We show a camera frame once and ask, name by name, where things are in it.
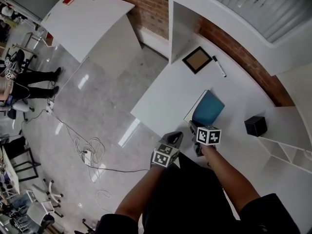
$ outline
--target red brick wall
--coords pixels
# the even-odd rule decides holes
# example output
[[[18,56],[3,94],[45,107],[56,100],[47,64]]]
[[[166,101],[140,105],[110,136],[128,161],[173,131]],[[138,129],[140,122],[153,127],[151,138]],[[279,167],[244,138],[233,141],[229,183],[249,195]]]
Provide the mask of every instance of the red brick wall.
[[[129,19],[168,39],[167,0],[125,0],[135,4]],[[276,76],[271,77],[259,62],[236,40],[207,19],[201,19],[198,31],[241,65],[269,95],[276,106],[294,106],[292,99]]]

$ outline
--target marker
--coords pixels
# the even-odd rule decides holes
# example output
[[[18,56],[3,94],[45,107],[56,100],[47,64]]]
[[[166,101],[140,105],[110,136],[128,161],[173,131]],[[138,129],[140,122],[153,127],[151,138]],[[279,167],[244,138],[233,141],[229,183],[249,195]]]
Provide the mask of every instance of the marker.
[[[219,69],[221,70],[221,74],[222,74],[224,77],[226,77],[226,73],[225,73],[224,70],[222,69],[220,63],[218,62],[218,60],[216,59],[215,56],[213,56],[213,59],[214,59],[216,65],[217,65],[217,66],[219,67]]]

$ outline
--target black box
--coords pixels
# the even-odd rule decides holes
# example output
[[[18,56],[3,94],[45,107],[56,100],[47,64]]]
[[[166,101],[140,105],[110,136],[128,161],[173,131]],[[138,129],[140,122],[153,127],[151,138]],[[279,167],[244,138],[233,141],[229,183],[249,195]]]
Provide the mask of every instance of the black box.
[[[245,121],[245,127],[247,134],[259,137],[264,134],[268,128],[265,122],[265,118],[261,116],[253,116]]]

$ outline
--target glossy floor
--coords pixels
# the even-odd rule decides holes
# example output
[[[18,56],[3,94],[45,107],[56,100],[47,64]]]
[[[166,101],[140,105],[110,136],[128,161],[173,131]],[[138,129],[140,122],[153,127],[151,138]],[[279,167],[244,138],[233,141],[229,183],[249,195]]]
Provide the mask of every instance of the glossy floor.
[[[56,84],[60,92],[55,98],[54,116],[44,111],[37,119],[24,124],[23,131],[35,160],[42,164],[40,177],[53,179],[56,190],[64,194],[60,212],[65,217],[61,219],[54,215],[56,222],[71,233],[73,230],[84,232],[83,218],[95,225],[103,214],[114,212],[146,171],[100,171],[98,180],[97,170],[88,168],[75,150],[74,142],[78,144],[79,141],[81,150],[86,141],[78,140],[77,134],[67,130],[57,118],[87,141],[94,137],[100,139],[105,154],[99,167],[123,171],[149,169],[151,153],[160,138],[130,111],[168,62],[143,47],[136,60],[115,80],[89,60],[79,66],[61,46],[57,49],[42,47],[36,62],[39,71],[62,68]],[[47,87],[48,82],[36,86]],[[36,111],[29,113],[29,118],[45,109],[47,101],[34,99],[31,103]],[[97,145],[96,141],[92,143],[94,148]],[[98,158],[103,151],[100,146]],[[106,190],[104,193],[110,198],[98,193],[99,189]]]

